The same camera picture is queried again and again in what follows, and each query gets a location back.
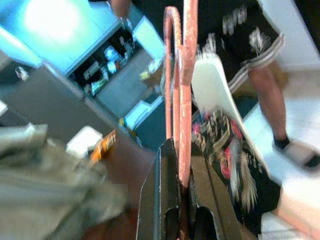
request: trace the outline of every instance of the black t-shirt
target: black t-shirt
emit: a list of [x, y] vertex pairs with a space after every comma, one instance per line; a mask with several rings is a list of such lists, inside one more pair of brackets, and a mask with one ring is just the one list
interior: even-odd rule
[[[150, 20], [162, 39], [167, 6], [176, 7], [183, 22], [183, 0], [133, 0], [133, 4]], [[256, 0], [198, 0], [198, 41], [205, 41], [208, 33], [221, 31], [223, 16], [231, 14], [234, 9], [257, 4]]]
[[[203, 115], [198, 113], [192, 121], [192, 141], [228, 187], [238, 221], [259, 235], [262, 215], [277, 208], [281, 186], [269, 178], [237, 122], [221, 109]], [[232, 184], [237, 186], [238, 199]]]

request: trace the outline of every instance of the white tile floor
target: white tile floor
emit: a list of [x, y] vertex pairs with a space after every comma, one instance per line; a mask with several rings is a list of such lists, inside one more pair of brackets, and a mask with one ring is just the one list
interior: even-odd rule
[[[283, 94], [288, 136], [320, 150], [320, 71], [290, 74], [289, 83]], [[320, 213], [320, 172], [315, 174], [304, 172], [272, 149], [272, 130], [263, 117], [259, 105], [247, 115], [244, 125], [263, 155], [270, 175], [282, 183], [284, 192], [291, 198], [319, 210]], [[264, 216], [263, 232], [285, 229], [291, 227], [272, 214]], [[290, 236], [290, 239], [305, 239], [297, 234]]]

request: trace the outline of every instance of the black shorts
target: black shorts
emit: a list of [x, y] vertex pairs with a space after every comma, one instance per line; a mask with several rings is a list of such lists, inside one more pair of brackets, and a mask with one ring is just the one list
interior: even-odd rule
[[[231, 92], [249, 78], [250, 69], [274, 61], [285, 42], [283, 34], [268, 22], [258, 5], [235, 9], [223, 18], [213, 36], [215, 52], [222, 61]], [[199, 42], [201, 50], [205, 43]]]

